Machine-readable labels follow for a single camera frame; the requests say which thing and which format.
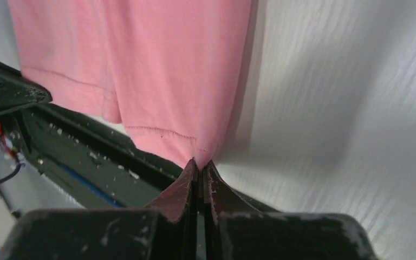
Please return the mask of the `pink t shirt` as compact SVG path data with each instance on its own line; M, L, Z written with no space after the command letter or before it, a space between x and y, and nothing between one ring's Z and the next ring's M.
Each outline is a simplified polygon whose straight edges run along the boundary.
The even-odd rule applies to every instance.
M232 114L250 1L8 1L22 75L122 124L139 150L204 167Z

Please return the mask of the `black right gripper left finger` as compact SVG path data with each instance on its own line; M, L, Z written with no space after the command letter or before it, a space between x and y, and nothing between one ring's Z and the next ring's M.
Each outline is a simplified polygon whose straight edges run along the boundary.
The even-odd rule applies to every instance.
M198 167L144 207L35 210L13 227L0 259L195 259Z

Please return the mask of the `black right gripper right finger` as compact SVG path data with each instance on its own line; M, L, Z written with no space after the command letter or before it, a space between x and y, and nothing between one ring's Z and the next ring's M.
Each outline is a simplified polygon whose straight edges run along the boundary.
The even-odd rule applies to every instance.
M207 259L377 259L364 228L340 213L265 212L215 165L203 171Z

